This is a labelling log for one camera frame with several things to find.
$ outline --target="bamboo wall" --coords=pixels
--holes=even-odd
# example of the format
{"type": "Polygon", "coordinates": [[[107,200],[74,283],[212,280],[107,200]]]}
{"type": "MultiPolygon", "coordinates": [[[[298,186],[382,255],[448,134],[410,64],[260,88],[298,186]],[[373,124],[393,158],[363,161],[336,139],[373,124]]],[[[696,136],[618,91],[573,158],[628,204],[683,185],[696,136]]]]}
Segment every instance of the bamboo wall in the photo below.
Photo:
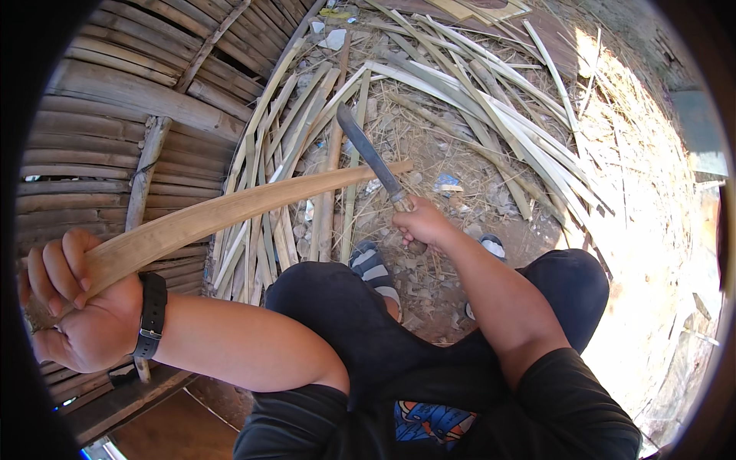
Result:
{"type": "MultiPolygon", "coordinates": [[[[18,259],[72,227],[103,240],[125,231],[132,178],[154,117],[173,122],[144,222],[219,196],[252,103],[313,2],[252,0],[191,82],[177,88],[241,0],[104,0],[51,78],[29,135],[18,186],[18,259]]],[[[172,291],[198,294],[209,242],[145,269],[164,276],[172,291]]],[[[103,375],[45,369],[50,389],[65,385],[53,394],[80,397],[66,414],[112,389],[103,375]],[[71,385],[74,378],[82,383],[71,385]]]]}

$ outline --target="watch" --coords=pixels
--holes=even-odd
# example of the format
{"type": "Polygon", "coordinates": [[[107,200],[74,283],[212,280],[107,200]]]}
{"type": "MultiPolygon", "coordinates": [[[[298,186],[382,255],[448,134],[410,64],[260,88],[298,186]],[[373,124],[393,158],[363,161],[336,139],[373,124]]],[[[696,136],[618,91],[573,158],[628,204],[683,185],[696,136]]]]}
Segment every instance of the watch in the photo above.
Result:
{"type": "Polygon", "coordinates": [[[151,359],[158,348],[158,341],[163,333],[163,315],[169,294],[166,291],[166,280],[155,273],[138,273],[143,283],[143,309],[141,312],[141,329],[138,331],[138,343],[132,355],[137,358],[151,359]]]}

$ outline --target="leg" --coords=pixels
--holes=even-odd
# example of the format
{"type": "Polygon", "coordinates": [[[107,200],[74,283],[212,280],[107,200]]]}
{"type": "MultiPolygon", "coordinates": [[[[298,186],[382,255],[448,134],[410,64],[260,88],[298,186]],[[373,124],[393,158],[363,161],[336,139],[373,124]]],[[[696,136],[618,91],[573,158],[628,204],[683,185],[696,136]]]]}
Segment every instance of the leg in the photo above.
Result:
{"type": "Polygon", "coordinates": [[[437,349],[398,324],[383,297],[341,263],[298,263],[266,292],[266,308],[319,334],[350,376],[350,407],[374,385],[426,363],[437,349]]]}
{"type": "Polygon", "coordinates": [[[552,305],[570,346],[582,353],[608,303],[608,279],[584,250],[550,251],[518,272],[552,305]]]}

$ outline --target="curved metal blade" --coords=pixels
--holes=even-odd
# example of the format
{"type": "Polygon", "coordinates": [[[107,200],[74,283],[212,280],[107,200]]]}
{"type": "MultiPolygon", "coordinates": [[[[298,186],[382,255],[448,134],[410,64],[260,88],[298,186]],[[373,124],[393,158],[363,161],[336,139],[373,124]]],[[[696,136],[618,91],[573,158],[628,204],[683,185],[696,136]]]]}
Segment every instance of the curved metal blade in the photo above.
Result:
{"type": "Polygon", "coordinates": [[[358,153],[361,154],[376,177],[381,181],[383,187],[389,192],[389,196],[394,196],[400,192],[401,185],[396,181],[396,177],[391,173],[386,163],[383,162],[383,158],[375,151],[373,144],[370,143],[363,130],[355,122],[350,109],[343,102],[340,102],[340,105],[337,107],[337,122],[340,124],[345,135],[347,135],[347,138],[353,142],[355,149],[358,150],[358,153]]]}

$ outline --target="foot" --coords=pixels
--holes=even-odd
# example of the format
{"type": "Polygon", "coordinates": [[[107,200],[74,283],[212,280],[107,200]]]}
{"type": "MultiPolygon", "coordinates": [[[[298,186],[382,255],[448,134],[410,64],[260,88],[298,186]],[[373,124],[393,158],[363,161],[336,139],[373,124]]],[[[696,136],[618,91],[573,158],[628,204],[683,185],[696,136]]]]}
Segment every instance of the foot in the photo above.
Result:
{"type": "Polygon", "coordinates": [[[401,322],[403,310],[399,301],[399,294],[396,292],[389,271],[383,265],[383,258],[378,252],[376,243],[368,240],[357,243],[355,250],[350,255],[350,269],[360,275],[363,281],[383,296],[389,313],[393,310],[394,304],[396,305],[397,314],[396,316],[392,314],[392,316],[398,322],[401,322]]]}
{"type": "MultiPolygon", "coordinates": [[[[503,250],[503,243],[493,233],[486,233],[478,239],[478,242],[486,248],[486,251],[493,254],[499,261],[506,262],[506,252],[503,250]]],[[[473,310],[470,309],[470,302],[465,303],[465,315],[475,321],[473,310]]]]}

